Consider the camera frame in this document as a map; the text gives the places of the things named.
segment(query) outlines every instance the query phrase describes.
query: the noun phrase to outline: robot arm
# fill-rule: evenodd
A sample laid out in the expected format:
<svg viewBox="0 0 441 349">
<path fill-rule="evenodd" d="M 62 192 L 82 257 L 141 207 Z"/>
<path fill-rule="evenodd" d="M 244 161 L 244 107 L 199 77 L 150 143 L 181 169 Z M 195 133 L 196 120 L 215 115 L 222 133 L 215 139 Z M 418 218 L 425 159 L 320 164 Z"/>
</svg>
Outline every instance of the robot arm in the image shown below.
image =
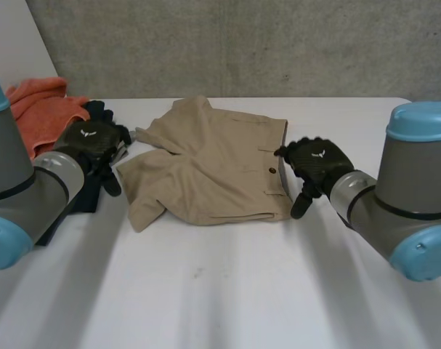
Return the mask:
<svg viewBox="0 0 441 349">
<path fill-rule="evenodd" d="M 441 276 L 441 103 L 393 110 L 378 181 L 329 140 L 304 138 L 275 155 L 304 180 L 292 217 L 325 194 L 344 223 L 406 278 Z"/>
<path fill-rule="evenodd" d="M 31 163 L 0 87 L 0 269 L 27 254 L 80 191 L 83 160 L 64 147 Z"/>
</svg>

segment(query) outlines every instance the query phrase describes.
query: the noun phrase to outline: gray concrete wall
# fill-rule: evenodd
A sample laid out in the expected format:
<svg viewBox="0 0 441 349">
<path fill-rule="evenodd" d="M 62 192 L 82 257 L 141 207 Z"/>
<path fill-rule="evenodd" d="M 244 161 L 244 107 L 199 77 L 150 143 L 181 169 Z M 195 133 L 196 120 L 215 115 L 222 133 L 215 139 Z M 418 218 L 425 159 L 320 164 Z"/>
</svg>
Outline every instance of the gray concrete wall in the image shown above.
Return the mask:
<svg viewBox="0 0 441 349">
<path fill-rule="evenodd" d="M 27 0 L 95 98 L 441 99 L 441 0 Z"/>
</svg>

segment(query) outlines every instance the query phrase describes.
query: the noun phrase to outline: folded clothing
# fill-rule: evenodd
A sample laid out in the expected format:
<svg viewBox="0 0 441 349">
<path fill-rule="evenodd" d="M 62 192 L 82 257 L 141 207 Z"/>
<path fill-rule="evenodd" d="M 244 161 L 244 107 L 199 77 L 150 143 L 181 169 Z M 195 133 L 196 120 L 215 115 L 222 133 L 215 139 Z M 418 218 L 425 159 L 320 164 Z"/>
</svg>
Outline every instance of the folded clothing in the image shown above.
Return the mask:
<svg viewBox="0 0 441 349">
<path fill-rule="evenodd" d="M 63 78 L 27 79 L 19 87 L 9 87 L 12 114 L 17 122 L 30 159 L 50 151 L 60 134 L 72 122 L 88 120 L 81 107 L 87 97 L 66 97 Z"/>
<path fill-rule="evenodd" d="M 176 101 L 137 129 L 137 140 L 161 149 L 117 167 L 129 219 L 145 229 L 165 209 L 196 225 L 290 217 L 280 159 L 286 120 L 213 109 L 205 97 Z"/>
</svg>

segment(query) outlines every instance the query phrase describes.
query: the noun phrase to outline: robotic hand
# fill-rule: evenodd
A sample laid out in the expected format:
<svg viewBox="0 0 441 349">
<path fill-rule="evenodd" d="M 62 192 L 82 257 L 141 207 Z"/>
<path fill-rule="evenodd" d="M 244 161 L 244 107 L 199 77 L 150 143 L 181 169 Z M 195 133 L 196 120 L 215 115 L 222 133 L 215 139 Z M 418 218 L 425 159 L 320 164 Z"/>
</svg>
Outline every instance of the robotic hand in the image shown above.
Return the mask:
<svg viewBox="0 0 441 349">
<path fill-rule="evenodd" d="M 355 170 L 330 140 L 303 138 L 275 155 L 304 180 L 292 217 L 325 194 L 344 223 L 406 278 L 441 276 L 441 102 L 393 110 L 378 181 Z"/>
<path fill-rule="evenodd" d="M 304 216 L 314 198 L 329 194 L 334 178 L 354 171 L 351 161 L 340 148 L 330 140 L 319 137 L 291 142 L 288 147 L 282 146 L 276 150 L 275 155 L 291 165 L 294 174 L 304 181 L 302 192 L 291 209 L 291 216 L 297 220 Z"/>
</svg>

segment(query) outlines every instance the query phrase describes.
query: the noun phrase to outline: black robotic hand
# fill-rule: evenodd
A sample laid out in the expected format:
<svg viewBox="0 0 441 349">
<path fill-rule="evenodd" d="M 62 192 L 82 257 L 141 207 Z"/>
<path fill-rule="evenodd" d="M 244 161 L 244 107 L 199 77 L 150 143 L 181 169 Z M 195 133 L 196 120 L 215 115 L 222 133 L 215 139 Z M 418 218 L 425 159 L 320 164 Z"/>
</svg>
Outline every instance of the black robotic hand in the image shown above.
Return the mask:
<svg viewBox="0 0 441 349">
<path fill-rule="evenodd" d="M 330 196 L 331 188 L 344 174 L 354 171 L 346 155 L 330 140 L 302 138 L 275 151 L 291 165 L 294 174 L 304 180 L 302 192 L 291 209 L 291 216 L 299 219 L 306 213 L 314 198 Z"/>
</svg>

